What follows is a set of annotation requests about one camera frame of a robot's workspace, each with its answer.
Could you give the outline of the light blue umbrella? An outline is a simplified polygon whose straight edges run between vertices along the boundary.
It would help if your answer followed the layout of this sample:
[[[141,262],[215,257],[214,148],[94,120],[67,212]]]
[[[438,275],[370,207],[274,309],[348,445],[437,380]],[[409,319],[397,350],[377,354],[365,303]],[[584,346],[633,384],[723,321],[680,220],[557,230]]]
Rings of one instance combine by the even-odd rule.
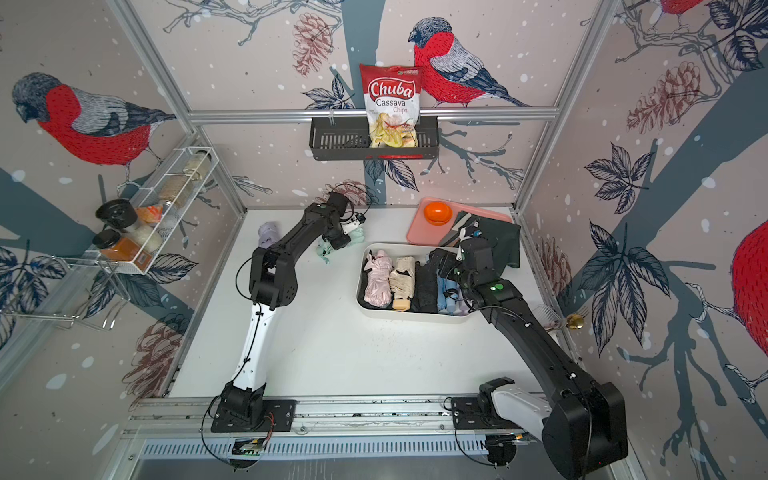
[[[455,281],[437,277],[437,309],[440,314],[460,316],[462,296]]]

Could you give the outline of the purple umbrella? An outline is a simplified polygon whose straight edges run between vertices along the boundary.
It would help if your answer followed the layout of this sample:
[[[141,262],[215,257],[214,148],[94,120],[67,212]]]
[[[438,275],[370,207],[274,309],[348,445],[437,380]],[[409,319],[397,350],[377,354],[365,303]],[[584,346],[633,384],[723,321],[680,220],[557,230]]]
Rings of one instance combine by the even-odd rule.
[[[472,302],[467,300],[464,297],[460,297],[456,301],[456,311],[455,314],[457,316],[467,316],[473,312]]]

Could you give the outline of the black umbrella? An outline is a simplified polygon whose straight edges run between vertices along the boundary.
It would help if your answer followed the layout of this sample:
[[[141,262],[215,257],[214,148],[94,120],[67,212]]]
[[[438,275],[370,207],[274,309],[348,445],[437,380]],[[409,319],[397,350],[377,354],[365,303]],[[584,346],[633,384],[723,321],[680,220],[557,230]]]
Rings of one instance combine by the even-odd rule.
[[[435,264],[415,264],[415,285],[412,310],[416,313],[436,314],[438,312],[438,282]]]

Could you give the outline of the beige umbrella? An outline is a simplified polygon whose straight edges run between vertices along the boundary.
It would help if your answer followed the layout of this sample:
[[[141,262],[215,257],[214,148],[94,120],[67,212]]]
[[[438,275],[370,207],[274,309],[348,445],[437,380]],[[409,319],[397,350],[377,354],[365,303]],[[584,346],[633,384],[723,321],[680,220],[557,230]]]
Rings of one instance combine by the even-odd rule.
[[[395,311],[405,312],[411,308],[415,291],[415,265],[416,260],[412,256],[398,257],[395,260],[389,276],[392,309]]]

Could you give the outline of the pink umbrella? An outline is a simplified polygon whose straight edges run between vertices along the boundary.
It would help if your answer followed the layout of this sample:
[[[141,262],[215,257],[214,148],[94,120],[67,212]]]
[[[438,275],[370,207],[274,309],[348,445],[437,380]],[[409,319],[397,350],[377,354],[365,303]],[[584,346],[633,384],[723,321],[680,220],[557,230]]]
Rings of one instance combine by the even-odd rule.
[[[385,308],[392,302],[392,291],[389,285],[392,268],[392,259],[384,250],[368,251],[363,267],[367,279],[363,299],[374,308]]]

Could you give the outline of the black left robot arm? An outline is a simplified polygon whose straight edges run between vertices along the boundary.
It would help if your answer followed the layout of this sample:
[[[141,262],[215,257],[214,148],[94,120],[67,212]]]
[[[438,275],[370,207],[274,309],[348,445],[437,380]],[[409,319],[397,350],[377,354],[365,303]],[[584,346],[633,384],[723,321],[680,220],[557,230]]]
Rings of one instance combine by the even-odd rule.
[[[255,431],[270,419],[265,400],[269,337],[276,310],[290,305],[298,293],[296,263],[319,239],[333,250],[345,248],[351,243],[350,233],[365,221],[365,214],[356,213],[347,196],[331,192],[325,202],[306,207],[282,238],[253,251],[246,263],[250,267],[248,330],[236,372],[218,397],[217,432]]]

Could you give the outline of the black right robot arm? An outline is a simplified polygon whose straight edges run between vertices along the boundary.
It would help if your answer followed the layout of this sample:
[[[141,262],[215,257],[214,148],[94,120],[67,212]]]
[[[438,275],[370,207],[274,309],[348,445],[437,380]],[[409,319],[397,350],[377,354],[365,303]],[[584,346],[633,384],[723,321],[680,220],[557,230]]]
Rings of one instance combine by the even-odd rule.
[[[480,237],[457,251],[432,252],[441,277],[514,347],[542,389],[530,394],[502,379],[488,383],[492,414],[539,440],[558,473],[579,479],[629,453],[625,400],[610,382],[583,370],[535,318],[520,290],[494,268],[492,248]]]

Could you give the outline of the white plastic storage box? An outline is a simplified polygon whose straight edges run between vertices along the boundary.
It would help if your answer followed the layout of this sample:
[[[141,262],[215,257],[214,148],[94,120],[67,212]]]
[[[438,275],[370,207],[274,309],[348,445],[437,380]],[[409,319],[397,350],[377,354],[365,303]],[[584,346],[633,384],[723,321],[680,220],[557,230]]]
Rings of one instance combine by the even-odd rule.
[[[372,243],[365,249],[357,302],[372,318],[460,323],[469,315],[461,289],[446,278],[455,248]]]

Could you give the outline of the dark green cloth napkin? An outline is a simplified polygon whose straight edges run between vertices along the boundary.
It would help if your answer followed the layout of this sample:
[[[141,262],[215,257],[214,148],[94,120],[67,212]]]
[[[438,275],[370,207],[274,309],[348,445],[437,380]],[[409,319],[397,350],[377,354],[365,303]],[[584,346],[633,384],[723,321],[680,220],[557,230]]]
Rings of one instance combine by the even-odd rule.
[[[479,237],[488,241],[492,248],[494,268],[501,274],[507,267],[520,267],[520,226],[506,221],[481,217],[475,214],[465,227],[476,226]]]

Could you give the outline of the pink plastic tray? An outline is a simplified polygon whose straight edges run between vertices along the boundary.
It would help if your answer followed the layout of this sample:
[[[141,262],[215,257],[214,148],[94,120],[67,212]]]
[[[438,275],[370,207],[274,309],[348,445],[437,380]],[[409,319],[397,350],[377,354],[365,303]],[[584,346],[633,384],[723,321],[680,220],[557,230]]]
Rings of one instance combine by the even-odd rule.
[[[443,203],[450,208],[452,216],[445,224],[433,225],[427,220],[425,211],[427,207],[433,203]],[[424,197],[418,204],[417,212],[414,215],[410,228],[406,234],[407,242],[412,245],[438,246],[440,241],[449,232],[450,228],[454,224],[457,215],[461,212],[467,212],[481,217],[512,223],[512,219],[506,211],[494,211],[449,200],[443,200],[434,197]]]

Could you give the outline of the orange plastic bowl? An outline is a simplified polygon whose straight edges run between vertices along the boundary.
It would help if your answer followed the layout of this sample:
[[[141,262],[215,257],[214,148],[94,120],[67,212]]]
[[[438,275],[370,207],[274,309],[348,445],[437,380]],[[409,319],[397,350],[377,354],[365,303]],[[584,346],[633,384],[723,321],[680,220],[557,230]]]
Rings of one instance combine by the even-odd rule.
[[[433,226],[446,225],[453,217],[452,208],[445,202],[432,201],[425,205],[423,217]]]

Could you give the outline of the clear utensil cup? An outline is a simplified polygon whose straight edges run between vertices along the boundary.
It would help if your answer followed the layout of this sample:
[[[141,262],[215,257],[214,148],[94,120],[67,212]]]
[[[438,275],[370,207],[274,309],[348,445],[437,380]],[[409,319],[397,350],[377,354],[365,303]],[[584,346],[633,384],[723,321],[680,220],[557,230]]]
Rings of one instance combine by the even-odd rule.
[[[537,305],[532,309],[532,313],[548,332],[562,329],[579,330],[585,323],[582,315],[570,314],[564,317],[548,305]]]

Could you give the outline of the red cassava chips bag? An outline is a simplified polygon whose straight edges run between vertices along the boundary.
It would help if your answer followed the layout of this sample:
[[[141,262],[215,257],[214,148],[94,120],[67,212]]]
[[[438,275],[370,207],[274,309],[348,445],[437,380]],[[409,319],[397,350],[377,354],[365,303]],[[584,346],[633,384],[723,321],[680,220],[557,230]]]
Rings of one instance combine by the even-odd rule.
[[[361,65],[373,148],[416,148],[422,74],[418,67]]]

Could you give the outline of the glass spice jars row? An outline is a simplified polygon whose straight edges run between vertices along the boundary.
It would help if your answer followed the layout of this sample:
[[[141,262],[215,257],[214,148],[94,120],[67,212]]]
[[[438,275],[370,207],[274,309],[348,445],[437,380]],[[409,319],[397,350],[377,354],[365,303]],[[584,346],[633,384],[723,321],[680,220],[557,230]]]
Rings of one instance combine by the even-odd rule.
[[[197,150],[180,171],[171,172],[136,209],[141,221],[149,225],[172,224],[207,178],[210,153]]]

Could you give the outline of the black lid spice grinder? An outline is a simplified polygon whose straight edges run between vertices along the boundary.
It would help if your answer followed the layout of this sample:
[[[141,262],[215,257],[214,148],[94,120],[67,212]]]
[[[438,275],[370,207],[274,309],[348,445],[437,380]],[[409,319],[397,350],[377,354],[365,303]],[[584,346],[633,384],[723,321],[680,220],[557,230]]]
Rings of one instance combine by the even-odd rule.
[[[96,210],[95,216],[106,225],[123,231],[133,229],[139,220],[130,201],[123,198],[104,203]]]

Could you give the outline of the orange spice jar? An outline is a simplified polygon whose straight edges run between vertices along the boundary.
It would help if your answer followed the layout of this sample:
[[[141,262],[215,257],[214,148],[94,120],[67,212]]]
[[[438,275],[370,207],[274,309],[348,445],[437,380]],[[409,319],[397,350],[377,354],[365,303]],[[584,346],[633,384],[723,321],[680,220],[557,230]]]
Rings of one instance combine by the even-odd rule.
[[[96,234],[93,245],[107,259],[133,263],[140,270],[145,270],[152,260],[152,256],[139,244],[113,229],[105,229]]]

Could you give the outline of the white handled kitchen knife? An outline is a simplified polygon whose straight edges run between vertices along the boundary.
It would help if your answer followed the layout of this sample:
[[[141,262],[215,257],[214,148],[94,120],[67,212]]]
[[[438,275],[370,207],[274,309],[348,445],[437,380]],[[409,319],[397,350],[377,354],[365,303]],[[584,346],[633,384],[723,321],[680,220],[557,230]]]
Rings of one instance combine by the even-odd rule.
[[[474,216],[470,212],[460,211],[453,225],[440,241],[440,246],[456,246],[459,242],[460,231],[468,223],[471,223]]]

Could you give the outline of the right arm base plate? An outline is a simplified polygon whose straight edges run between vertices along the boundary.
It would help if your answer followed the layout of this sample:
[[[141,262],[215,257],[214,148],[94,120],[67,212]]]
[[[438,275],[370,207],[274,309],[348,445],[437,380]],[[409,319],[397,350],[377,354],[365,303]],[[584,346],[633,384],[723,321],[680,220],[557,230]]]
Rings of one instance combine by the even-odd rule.
[[[443,408],[450,414],[455,430],[523,430],[518,424],[484,410],[474,396],[449,396],[443,401]]]

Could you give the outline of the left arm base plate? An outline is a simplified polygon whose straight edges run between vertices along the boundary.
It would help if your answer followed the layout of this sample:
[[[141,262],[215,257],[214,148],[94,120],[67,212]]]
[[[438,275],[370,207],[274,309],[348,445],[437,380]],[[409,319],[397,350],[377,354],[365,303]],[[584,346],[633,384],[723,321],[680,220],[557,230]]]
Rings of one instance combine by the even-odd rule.
[[[294,399],[258,398],[249,406],[221,401],[213,414],[213,433],[289,432],[298,402]]]

